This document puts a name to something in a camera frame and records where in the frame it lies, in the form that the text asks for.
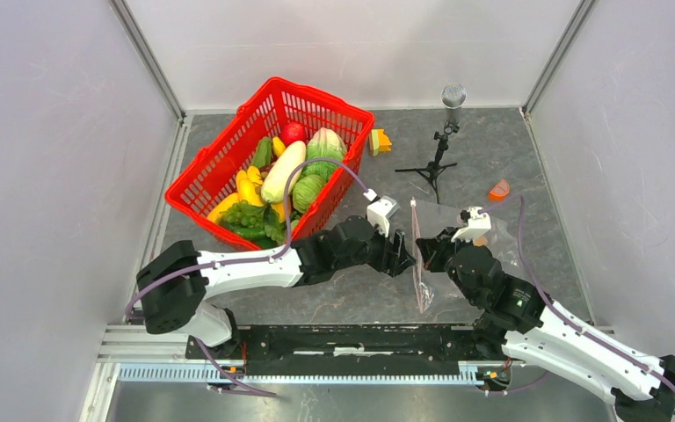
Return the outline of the clear zip top bag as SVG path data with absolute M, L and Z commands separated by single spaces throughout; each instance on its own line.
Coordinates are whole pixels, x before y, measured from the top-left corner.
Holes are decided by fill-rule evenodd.
M 505 275 L 522 280 L 527 278 L 519 259 L 515 228 L 491 215 L 492 229 L 484 235 L 489 241 L 487 245 L 475 246 L 473 242 L 460 242 L 461 248 L 447 273 L 425 270 L 415 240 L 435 237 L 445 228 L 458 228 L 461 210 L 435 202 L 410 201 L 412 255 L 416 259 L 412 276 L 417 305 L 422 313 L 440 304 L 465 302 L 466 294 L 474 297 L 484 295 L 491 289 L 492 282 L 500 281 Z

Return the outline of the napa cabbage toy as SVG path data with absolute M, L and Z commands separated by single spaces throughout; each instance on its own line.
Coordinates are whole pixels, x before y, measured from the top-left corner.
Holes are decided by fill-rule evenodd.
M 332 129 L 321 127 L 307 143 L 306 160 L 309 161 L 303 176 L 317 175 L 328 181 L 337 169 L 335 162 L 344 160 L 347 147 L 341 136 Z

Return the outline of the white long radish toy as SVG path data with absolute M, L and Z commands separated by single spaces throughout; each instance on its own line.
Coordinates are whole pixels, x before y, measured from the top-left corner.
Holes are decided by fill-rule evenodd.
M 260 196 L 266 203 L 281 203 L 293 191 L 301 170 L 294 170 L 306 159 L 306 143 L 291 143 L 276 160 L 261 186 Z

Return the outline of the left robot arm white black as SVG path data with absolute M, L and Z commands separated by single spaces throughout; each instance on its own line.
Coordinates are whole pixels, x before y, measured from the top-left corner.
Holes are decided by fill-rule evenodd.
M 286 249 L 213 253 L 178 241 L 137 273 L 135 300 L 147 333 L 181 332 L 226 359 L 239 351 L 241 335 L 232 311 L 215 307 L 210 298 L 261 287 L 312 286 L 355 266 L 396 277 L 415 263 L 401 230 L 388 235 L 352 215 Z

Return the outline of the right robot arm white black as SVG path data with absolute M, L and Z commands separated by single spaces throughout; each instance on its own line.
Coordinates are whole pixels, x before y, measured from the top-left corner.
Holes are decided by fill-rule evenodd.
M 626 346 L 565 309 L 533 283 L 504 271 L 485 246 L 454 229 L 415 241 L 423 268 L 443 273 L 482 311 L 472 345 L 484 359 L 522 360 L 612 405 L 620 421 L 675 417 L 675 356 Z

